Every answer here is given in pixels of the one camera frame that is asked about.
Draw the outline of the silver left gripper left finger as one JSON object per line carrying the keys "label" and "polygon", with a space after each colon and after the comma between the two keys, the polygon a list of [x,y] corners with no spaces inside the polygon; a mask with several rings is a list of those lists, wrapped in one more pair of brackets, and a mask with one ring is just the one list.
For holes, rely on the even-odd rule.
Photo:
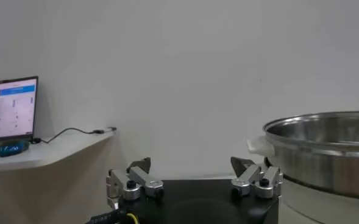
{"label": "silver left gripper left finger", "polygon": [[110,169],[106,176],[107,204],[118,210],[122,204],[142,198],[161,200],[164,196],[162,180],[149,174],[151,158],[132,162],[126,170]]}

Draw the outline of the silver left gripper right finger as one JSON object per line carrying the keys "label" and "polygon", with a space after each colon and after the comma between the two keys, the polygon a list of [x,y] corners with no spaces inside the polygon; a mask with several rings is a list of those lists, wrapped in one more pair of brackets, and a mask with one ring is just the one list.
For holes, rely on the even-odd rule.
{"label": "silver left gripper right finger", "polygon": [[258,198],[280,196],[283,173],[278,167],[263,167],[250,159],[231,157],[236,177],[231,180],[232,194],[243,198],[251,192]]}

